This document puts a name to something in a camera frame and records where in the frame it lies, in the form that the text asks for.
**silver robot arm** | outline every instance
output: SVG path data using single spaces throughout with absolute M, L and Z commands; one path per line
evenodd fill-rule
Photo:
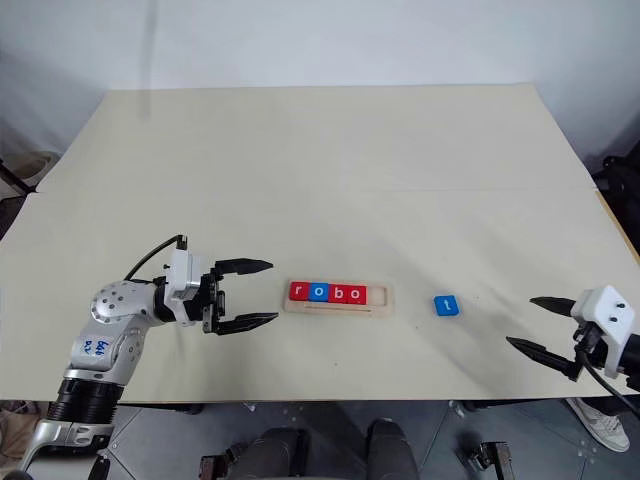
M 149 258 L 174 242 L 166 276 L 133 280 Z M 200 259 L 187 250 L 186 237 L 177 235 L 145 256 L 124 280 L 100 289 L 91 300 L 89 321 L 73 343 L 57 401 L 38 423 L 19 470 L 29 472 L 41 453 L 90 455 L 108 445 L 116 404 L 142 356 L 149 328 L 201 321 L 205 333 L 226 335 L 276 318 L 277 313 L 253 313 L 220 321 L 225 314 L 225 294 L 219 289 L 224 274 L 256 273 L 272 266 L 262 260 L 224 260 L 203 274 Z M 95 465 L 105 468 L 105 460 L 97 458 Z

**white table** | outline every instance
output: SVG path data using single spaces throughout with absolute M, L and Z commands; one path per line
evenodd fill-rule
M 533 296 L 611 283 L 640 308 L 634 254 L 533 87 L 154 91 L 148 112 L 140 99 L 107 95 L 0 242 L 2 398 L 55 398 L 93 293 L 176 233 L 211 265 L 275 264 L 225 278 L 227 318 L 281 310 L 287 280 L 306 277 L 388 282 L 395 314 L 282 312 L 230 337 L 155 328 L 123 401 L 603 393 L 504 339 L 572 354 L 576 324 Z M 460 316 L 435 315 L 443 293 Z

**shoe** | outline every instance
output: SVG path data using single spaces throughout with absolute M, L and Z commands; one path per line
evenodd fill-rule
M 579 398 L 567 398 L 567 403 L 591 436 L 614 452 L 629 450 L 629 437 L 617 416 L 610 417 L 590 407 Z

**black cable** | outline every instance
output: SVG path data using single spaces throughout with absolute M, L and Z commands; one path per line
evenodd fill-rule
M 598 382 L 607 392 L 609 392 L 611 395 L 613 395 L 622 403 L 624 403 L 624 405 L 631 411 L 631 413 L 633 413 L 638 418 L 638 420 L 640 420 L 640 410 L 638 410 L 638 407 L 636 407 L 633 403 L 627 400 L 624 397 L 624 395 L 622 395 L 615 388 L 609 385 L 605 381 L 605 379 L 602 378 L 598 374 L 598 372 L 596 372 L 596 369 L 593 368 L 593 365 L 591 365 L 591 362 L 589 361 L 589 358 L 587 357 L 586 352 L 578 352 L 576 356 L 578 357 L 578 360 L 580 361 L 582 366 L 587 369 L 587 372 L 591 374 L 591 376 L 595 379 L 595 381 Z
M 172 243 L 177 243 L 178 248 L 182 250 L 185 250 L 187 248 L 187 239 L 184 235 L 176 235 L 175 237 L 171 237 L 169 240 L 162 242 L 160 245 L 158 245 L 156 248 L 154 248 L 149 253 L 147 253 L 144 257 L 142 257 L 142 259 L 135 264 L 135 266 L 131 269 L 131 271 L 127 273 L 124 279 L 131 280 L 133 276 L 136 274 L 136 272 L 140 270 L 140 267 L 142 267 L 142 265 L 147 263 L 149 259 L 153 257 L 156 253 L 158 253 L 160 250 L 162 250 L 163 248 L 167 248 Z

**white wall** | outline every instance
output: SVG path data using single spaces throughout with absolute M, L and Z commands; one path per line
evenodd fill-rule
M 593 165 L 640 137 L 638 18 L 637 0 L 0 0 L 3 148 L 64 151 L 111 88 L 533 81 Z

